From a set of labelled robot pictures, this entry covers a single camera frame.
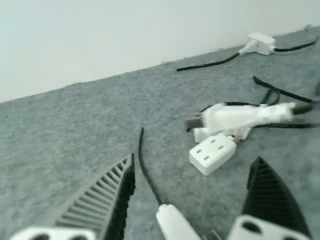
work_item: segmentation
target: ribbed gripper pad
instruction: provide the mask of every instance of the ribbed gripper pad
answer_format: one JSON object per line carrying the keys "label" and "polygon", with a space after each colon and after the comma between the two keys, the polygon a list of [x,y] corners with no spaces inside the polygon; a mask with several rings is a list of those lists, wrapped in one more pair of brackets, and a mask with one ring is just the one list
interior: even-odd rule
{"label": "ribbed gripper pad", "polygon": [[128,201],[134,190],[135,165],[131,154],[80,189],[65,203],[53,224],[91,229],[97,240],[122,240]]}
{"label": "ribbed gripper pad", "polygon": [[251,165],[242,214],[280,225],[310,237],[300,208],[276,172],[258,157]]}

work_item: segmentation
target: power plug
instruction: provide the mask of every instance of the power plug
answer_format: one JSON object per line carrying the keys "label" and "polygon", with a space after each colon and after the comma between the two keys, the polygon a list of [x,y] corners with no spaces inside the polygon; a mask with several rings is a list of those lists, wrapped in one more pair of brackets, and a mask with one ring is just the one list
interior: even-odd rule
{"label": "power plug", "polygon": [[198,144],[210,137],[209,129],[205,127],[194,128],[193,135],[195,142]]}
{"label": "power plug", "polygon": [[155,214],[165,240],[201,240],[187,219],[172,204],[162,204]]}
{"label": "power plug", "polygon": [[235,154],[236,148],[231,137],[219,133],[193,147],[189,151],[189,161],[203,175],[208,176],[227,162]]}

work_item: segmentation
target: black power cord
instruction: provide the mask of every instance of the black power cord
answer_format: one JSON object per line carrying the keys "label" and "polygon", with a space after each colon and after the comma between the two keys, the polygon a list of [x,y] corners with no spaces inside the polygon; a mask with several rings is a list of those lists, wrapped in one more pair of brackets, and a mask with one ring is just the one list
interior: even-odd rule
{"label": "black power cord", "polygon": [[253,76],[252,79],[254,80],[254,82],[260,86],[263,86],[263,87],[266,87],[266,88],[269,88],[271,90],[274,90],[274,91],[277,91],[279,93],[279,99],[280,99],[280,94],[283,94],[283,95],[286,95],[288,97],[291,97],[293,99],[297,99],[297,100],[300,100],[302,102],[305,102],[305,103],[314,103],[315,101],[313,101],[312,99],[310,98],[307,98],[307,97],[304,97],[304,96],[300,96],[300,95],[297,95],[297,94],[294,94],[292,92],[289,92],[289,91],[286,91],[286,90],[283,90],[281,88],[277,88],[273,85],[271,85],[270,83],[267,83],[265,81],[262,81],[261,79],[257,78],[256,76]]}
{"label": "black power cord", "polygon": [[158,202],[159,206],[162,205],[164,202],[161,200],[160,195],[157,191],[157,188],[155,186],[155,184],[152,182],[151,177],[148,174],[148,171],[146,169],[145,163],[142,159],[142,143],[143,143],[143,138],[144,138],[144,133],[145,133],[145,129],[142,127],[141,128],[141,132],[140,132],[140,137],[139,137],[139,145],[138,145],[138,158],[139,158],[139,162],[140,162],[140,167],[142,170],[142,173],[145,177],[145,179],[147,180],[155,198],[156,201]]}
{"label": "black power cord", "polygon": [[215,61],[215,62],[210,62],[210,63],[206,63],[206,64],[180,67],[180,68],[177,68],[176,71],[177,72],[181,72],[181,71],[185,71],[185,70],[202,69],[202,68],[213,67],[213,66],[225,64],[225,63],[230,62],[231,60],[235,59],[239,55],[240,54],[237,52],[236,54],[234,54],[231,57],[229,57],[229,58],[227,58],[225,60],[222,60],[222,61]]}
{"label": "black power cord", "polygon": [[312,42],[306,43],[306,44],[302,44],[299,46],[293,46],[290,48],[275,48],[274,51],[275,52],[291,52],[291,51],[295,51],[295,50],[299,50],[299,49],[304,49],[306,47],[312,46],[314,44],[316,44],[316,42],[318,41],[319,37],[317,36],[316,39]]}

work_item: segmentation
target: white adapter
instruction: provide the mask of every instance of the white adapter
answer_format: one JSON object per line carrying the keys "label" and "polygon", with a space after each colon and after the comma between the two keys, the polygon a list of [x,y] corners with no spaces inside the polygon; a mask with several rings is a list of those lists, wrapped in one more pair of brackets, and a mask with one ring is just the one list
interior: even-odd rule
{"label": "white adapter", "polygon": [[236,152],[237,145],[219,133],[210,136],[189,151],[189,160],[203,175],[208,176],[227,162]]}
{"label": "white adapter", "polygon": [[187,219],[172,204],[162,204],[155,214],[165,240],[201,240]]}
{"label": "white adapter", "polygon": [[247,43],[238,52],[240,55],[246,53],[258,53],[262,55],[270,55],[275,49],[276,40],[273,37],[264,35],[259,32],[249,34],[249,43]]}
{"label": "white adapter", "polygon": [[205,127],[194,128],[193,135],[195,142],[198,144],[210,137],[209,129]]}

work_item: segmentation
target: carpet floor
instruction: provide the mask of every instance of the carpet floor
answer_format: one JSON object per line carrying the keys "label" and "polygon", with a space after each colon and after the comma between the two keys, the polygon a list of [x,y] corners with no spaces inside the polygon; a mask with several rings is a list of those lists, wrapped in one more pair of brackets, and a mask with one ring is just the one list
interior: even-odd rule
{"label": "carpet floor", "polygon": [[[285,48],[313,40],[320,27],[276,37]],[[315,99],[320,43],[290,53],[247,54],[216,67],[176,68],[219,61],[225,49],[0,104],[0,239],[28,226],[45,226],[55,210],[117,159],[143,156],[161,197],[201,235],[223,238],[239,215],[251,163],[262,156],[295,196],[314,239],[320,239],[320,129],[254,129],[236,154],[208,177],[189,163],[195,146],[184,120],[209,104],[258,104],[266,89],[252,76]],[[281,97],[281,102],[291,99]],[[164,239],[158,206],[140,165],[128,208],[125,240]]]}

